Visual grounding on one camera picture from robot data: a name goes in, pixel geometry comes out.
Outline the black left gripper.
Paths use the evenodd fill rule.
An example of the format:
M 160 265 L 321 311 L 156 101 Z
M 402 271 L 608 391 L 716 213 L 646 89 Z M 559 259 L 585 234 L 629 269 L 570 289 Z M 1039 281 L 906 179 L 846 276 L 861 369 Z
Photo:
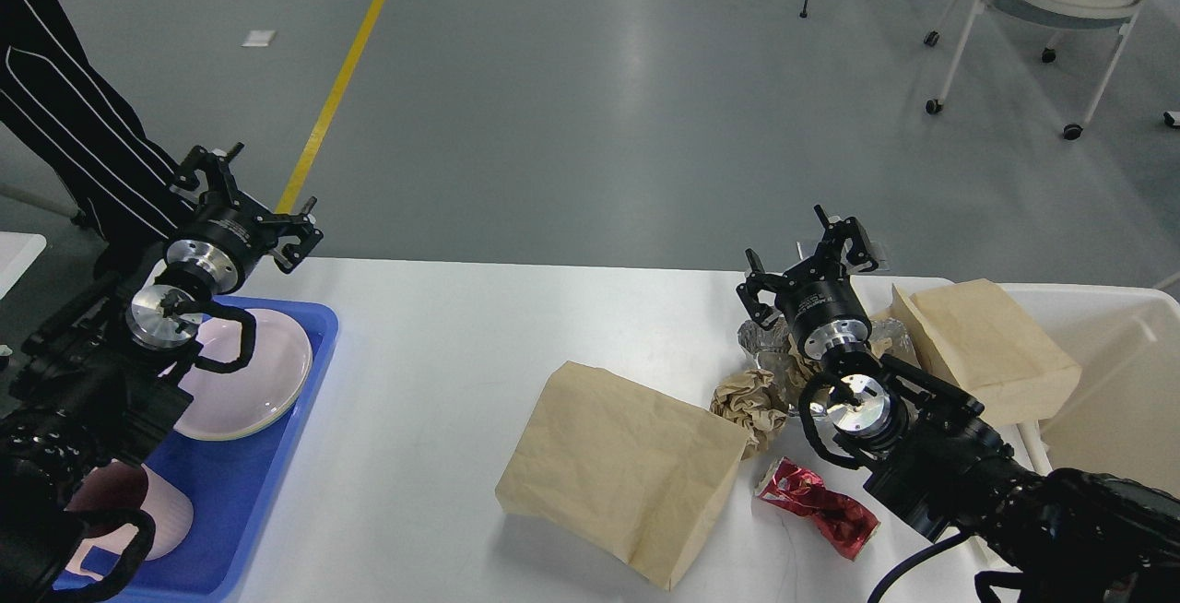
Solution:
M 308 198 L 296 214 L 243 209 L 244 195 L 230 164 L 244 148 L 235 144 L 219 153 L 194 146 L 173 172 L 170 191 L 184 199 L 195 195 L 189 203 L 197 218 L 164 244 L 165 286 L 196 299 L 229 295 L 240 290 L 263 255 L 275 260 L 278 271 L 291 274 L 324 238 L 312 215 L 316 198 Z

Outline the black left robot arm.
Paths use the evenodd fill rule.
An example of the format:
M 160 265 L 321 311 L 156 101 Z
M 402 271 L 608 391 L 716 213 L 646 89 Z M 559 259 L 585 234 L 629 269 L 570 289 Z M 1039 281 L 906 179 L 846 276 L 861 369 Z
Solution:
M 5 602 L 100 602 L 135 578 L 156 535 L 148 511 L 72 510 L 94 468 L 139 466 L 194 404 L 186 372 L 253 362 L 257 325 L 218 297 L 240 291 L 262 258 L 295 270 L 324 234 L 316 198 L 275 214 L 240 190 L 235 152 L 195 146 L 173 190 L 198 191 L 195 214 L 165 238 L 163 271 L 142 277 L 139 253 L 109 268 L 22 345 L 1 427 Z

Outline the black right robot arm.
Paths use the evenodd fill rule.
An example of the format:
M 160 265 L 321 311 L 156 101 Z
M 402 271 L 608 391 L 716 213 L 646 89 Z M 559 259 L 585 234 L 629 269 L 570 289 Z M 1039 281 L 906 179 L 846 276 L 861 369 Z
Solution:
M 985 540 L 1004 571 L 979 571 L 982 602 L 1014 590 L 1021 602 L 1175 602 L 1176 497 L 1113 474 L 1054 468 L 1042 476 L 983 420 L 965 389 L 868 347 L 872 326 L 853 290 L 879 258 L 856 217 L 814 208 L 822 237 L 780 274 L 745 253 L 738 297 L 763 330 L 788 327 L 820 371 L 796 399 L 802 434 L 834 466 L 867 468 L 864 489 L 927 539 L 868 595 L 879 602 L 922 562 Z

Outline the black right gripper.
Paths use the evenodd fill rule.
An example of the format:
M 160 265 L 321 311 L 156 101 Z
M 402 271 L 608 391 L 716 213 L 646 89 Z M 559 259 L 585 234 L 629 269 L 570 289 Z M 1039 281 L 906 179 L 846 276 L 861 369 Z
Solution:
M 762 330 L 780 321 L 788 326 L 806 359 L 830 363 L 868 358 L 872 325 L 851 276 L 878 271 L 879 254 L 858 218 L 834 218 L 822 207 L 813 211 L 822 236 L 809 258 L 802 260 L 801 275 L 792 266 L 771 274 L 761 257 L 746 249 L 749 270 L 735 291 L 750 322 Z

